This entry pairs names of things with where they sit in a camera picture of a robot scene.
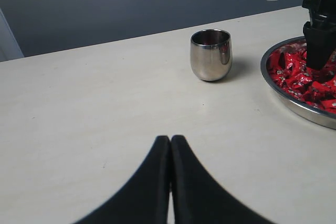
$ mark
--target metal cup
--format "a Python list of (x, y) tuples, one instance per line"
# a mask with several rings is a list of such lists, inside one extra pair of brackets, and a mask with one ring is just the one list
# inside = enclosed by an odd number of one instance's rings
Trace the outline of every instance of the metal cup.
[(194, 74), (203, 81), (225, 77), (232, 66), (230, 34), (219, 29), (195, 33), (191, 37), (190, 62)]

